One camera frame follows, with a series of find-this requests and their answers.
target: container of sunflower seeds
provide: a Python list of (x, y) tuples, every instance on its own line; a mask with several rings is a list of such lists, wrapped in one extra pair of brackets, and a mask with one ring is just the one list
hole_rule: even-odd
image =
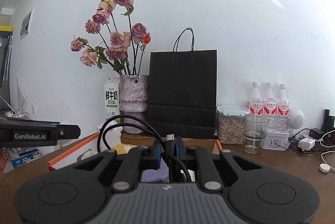
[(250, 113), (249, 109), (240, 106), (217, 106), (216, 129), (220, 143), (241, 145), (243, 135), (243, 117)]

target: white round speaker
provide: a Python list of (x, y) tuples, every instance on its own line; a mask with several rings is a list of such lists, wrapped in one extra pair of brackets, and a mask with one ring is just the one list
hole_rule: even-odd
[(304, 125), (305, 116), (301, 110), (290, 109), (289, 110), (289, 120), (287, 122), (288, 128), (298, 129)]

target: black shopping bag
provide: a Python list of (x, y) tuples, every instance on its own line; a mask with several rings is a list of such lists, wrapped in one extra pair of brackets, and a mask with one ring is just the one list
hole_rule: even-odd
[[(177, 52), (186, 30), (191, 51)], [(181, 35), (173, 52), (151, 53), (147, 120), (161, 136), (216, 139), (216, 50), (194, 51), (191, 28)]]

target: purple textured vase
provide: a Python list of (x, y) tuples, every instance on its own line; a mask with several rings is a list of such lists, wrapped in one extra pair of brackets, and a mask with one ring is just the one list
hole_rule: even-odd
[[(120, 75), (120, 97), (119, 108), (125, 114), (144, 119), (144, 112), (148, 108), (148, 75)], [(125, 123), (134, 123), (143, 126), (142, 123), (129, 118), (124, 119)], [(139, 134), (143, 131), (134, 127), (124, 127), (125, 132)]]

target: gray ribbed panel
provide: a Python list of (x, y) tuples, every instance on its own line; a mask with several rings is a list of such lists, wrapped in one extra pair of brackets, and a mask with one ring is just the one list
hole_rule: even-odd
[(131, 193), (114, 195), (103, 212), (87, 222), (113, 223), (247, 224), (234, 215), (223, 197), (204, 193), (195, 183), (140, 183)]

